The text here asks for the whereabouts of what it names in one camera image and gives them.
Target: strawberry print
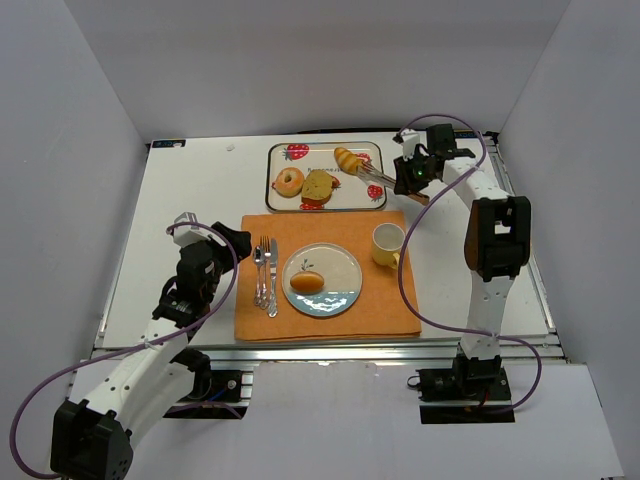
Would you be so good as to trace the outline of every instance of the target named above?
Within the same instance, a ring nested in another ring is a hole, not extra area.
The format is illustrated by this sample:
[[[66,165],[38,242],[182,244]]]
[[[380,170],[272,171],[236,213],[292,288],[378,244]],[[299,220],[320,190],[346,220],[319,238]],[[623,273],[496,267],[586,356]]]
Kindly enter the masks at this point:
[[[371,163],[371,157],[368,153],[356,153],[356,157],[362,158],[365,163]]]
[[[291,145],[287,145],[287,149],[284,151],[284,159],[289,161],[300,160],[307,153],[309,153],[309,145],[292,143]]]
[[[300,204],[300,210],[324,210],[324,205],[307,205],[306,203]]]
[[[367,194],[371,198],[372,202],[379,201],[384,195],[384,189],[379,185],[369,185],[367,188]]]

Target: silver knife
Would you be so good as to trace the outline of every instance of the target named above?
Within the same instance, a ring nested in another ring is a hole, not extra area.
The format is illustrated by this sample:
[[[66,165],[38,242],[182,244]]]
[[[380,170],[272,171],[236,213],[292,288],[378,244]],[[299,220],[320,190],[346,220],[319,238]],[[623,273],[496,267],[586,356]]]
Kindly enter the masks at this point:
[[[276,301],[276,267],[278,266],[278,243],[275,238],[271,239],[271,257],[269,258],[271,267],[271,292],[269,293],[269,309],[267,313],[270,317],[278,314],[278,303]]]

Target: placemat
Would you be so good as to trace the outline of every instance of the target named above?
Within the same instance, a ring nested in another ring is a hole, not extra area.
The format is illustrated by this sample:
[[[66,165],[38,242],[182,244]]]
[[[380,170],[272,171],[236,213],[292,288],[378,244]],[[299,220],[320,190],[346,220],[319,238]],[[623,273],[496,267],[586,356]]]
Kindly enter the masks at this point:
[[[407,309],[398,290],[398,272],[371,259],[371,236],[381,223],[395,223],[406,231],[402,212],[292,213],[247,215],[242,230],[251,232],[254,246],[261,235],[278,241],[278,315],[253,305],[256,267],[240,264],[235,311],[235,337],[243,341],[299,341],[313,339],[409,337],[420,334],[420,321]],[[340,245],[356,257],[362,269],[362,291],[346,312],[318,319],[298,312],[282,293],[282,267],[298,249],[311,243]],[[409,256],[405,259],[407,297],[417,305]]]

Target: yellow mug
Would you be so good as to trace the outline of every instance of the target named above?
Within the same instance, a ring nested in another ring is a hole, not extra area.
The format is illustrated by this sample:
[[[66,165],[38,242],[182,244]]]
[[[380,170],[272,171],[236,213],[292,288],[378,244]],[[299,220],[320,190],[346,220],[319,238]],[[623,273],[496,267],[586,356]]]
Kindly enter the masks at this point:
[[[404,242],[404,231],[395,223],[383,223],[373,231],[371,256],[383,267],[398,268],[400,249]]]

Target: wall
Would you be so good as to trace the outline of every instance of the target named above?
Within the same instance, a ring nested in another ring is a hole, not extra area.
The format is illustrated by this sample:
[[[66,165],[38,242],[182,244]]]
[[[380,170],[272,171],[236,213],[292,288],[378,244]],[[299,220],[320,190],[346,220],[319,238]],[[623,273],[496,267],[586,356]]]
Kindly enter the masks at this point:
[[[144,167],[144,145],[62,0],[0,5],[0,469],[19,402],[87,356]],[[61,380],[19,445],[48,465]]]
[[[640,479],[640,4],[572,1],[500,136],[562,343]]]
[[[500,130],[569,0],[66,0],[145,140]]]

